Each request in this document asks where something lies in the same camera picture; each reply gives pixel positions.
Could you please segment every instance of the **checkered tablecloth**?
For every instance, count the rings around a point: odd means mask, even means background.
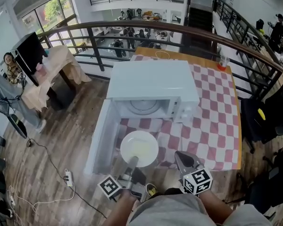
[[[151,60],[134,55],[133,60]],[[230,74],[190,65],[200,104],[191,121],[171,119],[122,119],[117,148],[130,132],[144,130],[158,141],[158,166],[175,168],[177,150],[196,154],[211,170],[239,169],[239,119],[234,84]]]

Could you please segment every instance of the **desk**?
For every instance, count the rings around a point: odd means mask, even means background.
[[[71,90],[75,87],[69,79],[74,80],[76,84],[80,84],[82,81],[91,81],[91,79],[82,71],[80,65],[66,46],[50,48],[48,59],[52,69],[47,72],[44,77],[36,73],[35,76],[39,82],[39,86],[37,87],[35,85],[28,84],[21,96],[22,100],[30,109],[34,108],[42,111],[43,107],[47,107],[47,95],[54,99],[56,104],[59,104],[57,94],[51,88],[51,82],[58,73]]]
[[[196,154],[210,170],[241,168],[241,120],[233,75],[217,63],[200,57],[138,47],[131,60],[186,60],[195,79],[200,104],[189,122],[174,123],[170,119],[122,119],[117,148],[130,132],[144,130],[158,141],[158,167],[176,168],[177,150]]]

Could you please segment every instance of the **microwave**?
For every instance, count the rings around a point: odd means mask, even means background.
[[[187,61],[115,63],[84,172],[110,173],[121,119],[185,122],[191,120],[199,102]]]

